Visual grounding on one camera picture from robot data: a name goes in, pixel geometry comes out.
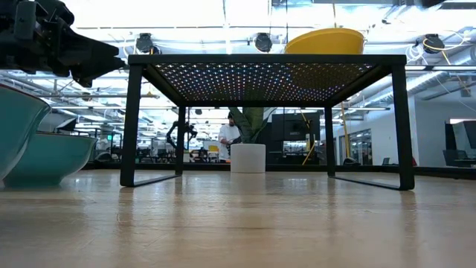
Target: black chair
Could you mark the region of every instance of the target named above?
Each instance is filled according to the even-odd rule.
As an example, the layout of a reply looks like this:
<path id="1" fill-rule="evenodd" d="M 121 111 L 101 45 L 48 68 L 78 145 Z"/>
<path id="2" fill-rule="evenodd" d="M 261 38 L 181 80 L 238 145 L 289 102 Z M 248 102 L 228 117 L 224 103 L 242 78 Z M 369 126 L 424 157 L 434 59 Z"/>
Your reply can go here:
<path id="1" fill-rule="evenodd" d="M 390 157 L 385 157 L 382 165 L 389 165 L 390 164 Z"/>
<path id="2" fill-rule="evenodd" d="M 443 150 L 446 165 L 449 167 L 470 168 L 471 164 L 458 162 L 456 160 L 467 159 L 468 155 L 463 150 Z"/>

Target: fluorescent light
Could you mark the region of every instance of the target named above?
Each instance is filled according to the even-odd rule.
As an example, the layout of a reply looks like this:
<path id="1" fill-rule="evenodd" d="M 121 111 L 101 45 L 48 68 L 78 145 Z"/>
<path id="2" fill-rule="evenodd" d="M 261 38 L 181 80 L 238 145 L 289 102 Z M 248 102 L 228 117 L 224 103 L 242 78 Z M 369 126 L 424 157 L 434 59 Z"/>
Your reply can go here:
<path id="1" fill-rule="evenodd" d="M 94 132 L 94 130 L 91 129 L 75 129 L 74 131 L 80 131 L 80 132 Z"/>
<path id="2" fill-rule="evenodd" d="M 40 98 L 40 99 L 42 99 L 44 102 L 46 102 L 46 103 L 48 103 L 48 104 L 53 104 L 53 103 L 55 103 L 54 101 L 51 101 L 51 100 L 49 100 L 49 99 L 47 99 L 47 98 Z"/>
<path id="3" fill-rule="evenodd" d="M 426 66 L 405 66 L 407 71 L 422 71 L 425 70 Z"/>
<path id="4" fill-rule="evenodd" d="M 125 109 L 125 106 L 52 106 L 52 109 Z M 172 106 L 141 106 L 139 109 L 173 109 Z"/>
<path id="5" fill-rule="evenodd" d="M 107 121 L 104 117 L 97 116 L 97 115 L 81 115 L 82 117 L 93 120 L 93 121 Z"/>
<path id="6" fill-rule="evenodd" d="M 349 110 L 355 110 L 355 111 L 385 111 L 388 110 L 385 107 L 365 107 L 365 108 L 353 108 L 350 107 L 348 108 Z"/>
<path id="7" fill-rule="evenodd" d="M 476 66 L 435 66 L 434 71 L 476 71 Z"/>
<path id="8" fill-rule="evenodd" d="M 87 106 L 52 106 L 52 109 L 89 109 Z"/>
<path id="9" fill-rule="evenodd" d="M 91 107 L 91 109 L 125 109 L 125 108 L 126 108 L 125 106 L 93 106 Z"/>
<path id="10" fill-rule="evenodd" d="M 343 121 L 342 119 L 337 119 L 337 118 L 334 118 L 332 120 L 332 122 L 338 122 L 338 123 L 342 123 L 342 121 Z M 325 122 L 326 122 L 325 119 L 321 119 L 321 124 L 324 124 Z"/>
<path id="11" fill-rule="evenodd" d="M 92 128 L 92 129 L 96 129 L 96 128 L 99 129 L 100 128 L 100 126 L 98 126 L 98 125 L 79 125 L 79 126 L 77 125 L 76 127 L 77 128 Z"/>
<path id="12" fill-rule="evenodd" d="M 450 119 L 449 123 L 450 124 L 458 124 L 464 121 L 476 121 L 476 119 Z"/>
<path id="13" fill-rule="evenodd" d="M 64 109 L 62 109 L 61 112 L 63 112 L 65 115 L 77 116 L 77 114 L 75 114 L 74 112 L 69 112 Z"/>

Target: ceiling light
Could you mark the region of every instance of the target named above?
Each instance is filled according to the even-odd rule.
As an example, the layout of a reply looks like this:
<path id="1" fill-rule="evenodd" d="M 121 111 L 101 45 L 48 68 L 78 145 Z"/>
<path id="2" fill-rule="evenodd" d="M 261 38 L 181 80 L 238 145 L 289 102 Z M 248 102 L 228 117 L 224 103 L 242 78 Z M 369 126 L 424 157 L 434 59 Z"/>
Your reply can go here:
<path id="1" fill-rule="evenodd" d="M 458 124 L 458 123 L 461 123 L 461 122 L 464 122 L 464 121 L 476 121 L 476 119 L 454 119 L 454 118 L 451 118 L 449 120 L 449 123 L 450 124 Z"/>
<path id="2" fill-rule="evenodd" d="M 271 41 L 271 39 L 269 39 L 269 34 L 258 33 L 256 40 L 254 41 L 254 45 L 256 46 L 257 50 L 263 53 L 268 53 L 271 51 L 273 42 Z"/>
<path id="3" fill-rule="evenodd" d="M 438 37 L 436 33 L 425 35 L 423 40 L 423 50 L 428 54 L 438 54 L 445 48 L 445 43 Z"/>
<path id="4" fill-rule="evenodd" d="M 93 121 L 107 121 L 104 117 L 97 116 L 97 115 L 81 115 L 82 117 L 93 120 Z"/>
<path id="5" fill-rule="evenodd" d="M 73 112 L 69 112 L 69 111 L 66 111 L 66 110 L 61 110 L 62 113 L 64 113 L 65 115 L 71 115 L 71 116 L 77 116 L 77 114 L 73 113 Z"/>
<path id="6" fill-rule="evenodd" d="M 94 131 L 96 131 L 96 130 L 91 130 L 91 129 L 75 129 L 74 131 L 90 133 L 90 132 L 94 132 Z"/>
<path id="7" fill-rule="evenodd" d="M 40 99 L 42 99 L 42 101 L 44 101 L 44 102 L 46 102 L 46 103 L 48 103 L 48 104 L 53 104 L 53 103 L 54 103 L 54 101 L 51 101 L 51 100 L 49 100 L 49 99 L 47 99 L 47 98 L 40 98 Z"/>
<path id="8" fill-rule="evenodd" d="M 135 40 L 135 47 L 142 53 L 149 53 L 150 49 L 154 47 L 152 43 L 151 37 L 152 34 L 150 33 L 140 33 L 139 38 Z"/>
<path id="9" fill-rule="evenodd" d="M 422 71 L 425 70 L 426 66 L 405 66 L 407 71 Z"/>
<path id="10" fill-rule="evenodd" d="M 89 109 L 87 106 L 52 106 L 52 109 Z"/>
<path id="11" fill-rule="evenodd" d="M 435 66 L 434 71 L 476 71 L 476 66 Z"/>
<path id="12" fill-rule="evenodd" d="M 93 106 L 92 109 L 125 109 L 125 106 Z"/>
<path id="13" fill-rule="evenodd" d="M 385 108 L 385 107 L 366 107 L 366 108 L 350 107 L 349 110 L 355 110 L 355 111 L 385 111 L 385 110 L 388 110 L 388 108 Z"/>

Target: green leaf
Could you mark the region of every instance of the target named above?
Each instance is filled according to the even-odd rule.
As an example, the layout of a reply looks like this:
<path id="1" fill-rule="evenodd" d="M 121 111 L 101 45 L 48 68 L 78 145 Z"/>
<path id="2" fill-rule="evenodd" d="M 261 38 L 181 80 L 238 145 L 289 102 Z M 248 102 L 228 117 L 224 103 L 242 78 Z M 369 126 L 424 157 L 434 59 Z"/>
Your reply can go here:
<path id="1" fill-rule="evenodd" d="M 238 110 L 238 108 L 228 108 L 230 109 L 230 112 L 233 115 L 235 124 L 239 128 L 242 141 L 244 143 L 250 143 L 251 137 L 253 136 L 253 130 L 251 128 L 250 123 L 248 122 L 248 119 Z"/>
<path id="2" fill-rule="evenodd" d="M 266 108 L 266 110 L 274 110 L 263 120 L 265 108 L 262 107 L 244 107 L 243 113 L 236 107 L 229 107 L 229 109 L 233 115 L 235 124 L 239 128 L 241 139 L 244 143 L 256 142 L 258 135 L 266 127 L 269 116 L 276 110 L 276 108 Z"/>

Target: wooden floor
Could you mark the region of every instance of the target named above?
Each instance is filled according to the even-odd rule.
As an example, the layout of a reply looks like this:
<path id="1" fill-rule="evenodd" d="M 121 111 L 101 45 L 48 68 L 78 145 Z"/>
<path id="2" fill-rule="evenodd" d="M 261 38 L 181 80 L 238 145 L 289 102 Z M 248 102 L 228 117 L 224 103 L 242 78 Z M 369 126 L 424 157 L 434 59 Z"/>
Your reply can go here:
<path id="1" fill-rule="evenodd" d="M 476 263 L 476 182 L 418 177 L 415 191 L 398 192 L 323 173 L 189 172 L 132 189 L 118 177 L 83 171 L 61 188 L 1 189 L 0 267 Z"/>

